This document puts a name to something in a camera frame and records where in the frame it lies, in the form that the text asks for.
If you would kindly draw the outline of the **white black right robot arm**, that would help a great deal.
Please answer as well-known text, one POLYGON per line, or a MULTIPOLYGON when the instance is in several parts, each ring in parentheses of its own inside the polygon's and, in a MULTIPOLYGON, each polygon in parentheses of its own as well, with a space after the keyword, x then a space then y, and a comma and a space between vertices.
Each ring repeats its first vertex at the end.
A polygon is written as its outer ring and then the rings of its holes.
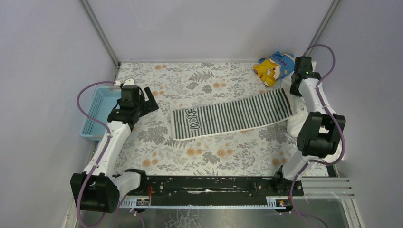
POLYGON ((325 158, 334 155, 338 148, 340 156, 345 152, 343 136, 346 124, 343 115, 337 115, 327 101, 322 87, 323 78, 313 70, 311 57, 297 57, 291 77, 290 94, 303 98, 307 117, 297 136, 298 151, 283 165, 283 177, 292 181, 298 179, 312 163, 333 165, 325 158))

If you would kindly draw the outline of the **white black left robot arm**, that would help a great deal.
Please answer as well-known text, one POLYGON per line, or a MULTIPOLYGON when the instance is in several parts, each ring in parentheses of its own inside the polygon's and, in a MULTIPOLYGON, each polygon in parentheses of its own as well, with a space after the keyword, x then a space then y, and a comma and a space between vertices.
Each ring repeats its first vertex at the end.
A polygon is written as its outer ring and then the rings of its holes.
POLYGON ((149 190, 145 171, 127 169, 113 177, 117 157, 139 119, 159 106, 149 87, 122 85, 120 98, 102 123, 106 131, 92 160, 81 173, 74 173, 70 186, 78 211, 113 213, 120 199, 130 192, 149 190))

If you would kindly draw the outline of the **green white striped towel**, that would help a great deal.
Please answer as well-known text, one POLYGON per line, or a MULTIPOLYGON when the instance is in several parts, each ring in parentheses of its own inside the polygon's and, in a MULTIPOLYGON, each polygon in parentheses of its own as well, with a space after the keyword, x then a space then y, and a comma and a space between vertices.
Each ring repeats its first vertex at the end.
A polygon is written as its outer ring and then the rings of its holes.
POLYGON ((184 141, 257 129, 287 120, 293 112, 282 88, 241 100, 173 110, 172 138, 184 141))

